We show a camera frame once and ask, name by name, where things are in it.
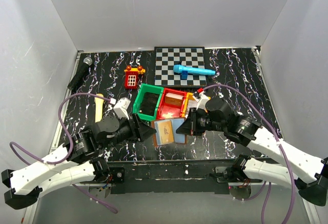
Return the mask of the brown leather card holder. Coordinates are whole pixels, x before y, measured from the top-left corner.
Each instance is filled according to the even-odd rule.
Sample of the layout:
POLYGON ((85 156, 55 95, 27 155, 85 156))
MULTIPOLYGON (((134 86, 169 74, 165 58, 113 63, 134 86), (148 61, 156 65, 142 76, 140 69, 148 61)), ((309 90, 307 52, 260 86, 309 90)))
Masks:
POLYGON ((169 118, 151 121, 151 126, 156 130, 153 135, 154 147, 165 146, 169 144, 187 144, 187 136, 176 133, 176 130, 183 124, 185 118, 169 118))

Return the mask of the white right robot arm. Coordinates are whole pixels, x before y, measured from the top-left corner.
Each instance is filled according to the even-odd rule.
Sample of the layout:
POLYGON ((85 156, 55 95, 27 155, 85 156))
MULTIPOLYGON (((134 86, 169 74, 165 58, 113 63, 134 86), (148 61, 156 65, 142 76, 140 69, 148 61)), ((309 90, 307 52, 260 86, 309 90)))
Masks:
POLYGON ((176 133, 201 136, 205 131, 223 132, 232 142, 256 150, 274 164, 240 155, 234 164, 214 176, 222 181, 258 179, 287 188, 295 187, 306 201, 325 206, 327 202, 327 159, 309 155, 248 116, 238 114, 221 98, 206 102, 204 109, 191 108, 176 133))

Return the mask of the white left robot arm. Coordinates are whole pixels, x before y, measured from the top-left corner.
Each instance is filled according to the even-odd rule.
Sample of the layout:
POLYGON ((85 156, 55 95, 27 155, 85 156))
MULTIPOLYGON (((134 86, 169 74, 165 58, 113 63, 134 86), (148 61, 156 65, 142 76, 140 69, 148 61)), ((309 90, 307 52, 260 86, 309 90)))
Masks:
POLYGON ((84 181, 105 182, 111 175, 100 152, 109 145, 124 141, 145 141, 156 130, 137 114, 118 119, 106 116, 85 127, 44 158, 20 170, 6 169, 1 173, 5 203, 15 210, 24 209, 46 194, 84 181))

